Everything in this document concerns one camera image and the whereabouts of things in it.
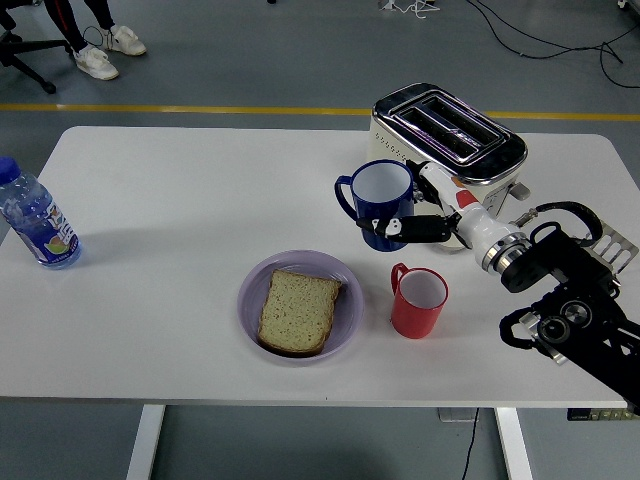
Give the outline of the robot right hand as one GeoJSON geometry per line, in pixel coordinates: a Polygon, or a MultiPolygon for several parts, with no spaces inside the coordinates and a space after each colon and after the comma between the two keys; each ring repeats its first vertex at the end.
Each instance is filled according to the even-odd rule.
{"type": "Polygon", "coordinates": [[[439,215],[412,215],[382,220],[362,218],[361,229],[399,243],[436,243],[452,236],[473,251],[477,263],[488,269],[526,235],[512,224],[495,219],[464,184],[441,166],[427,162],[419,177],[435,189],[443,210],[439,215]]]}

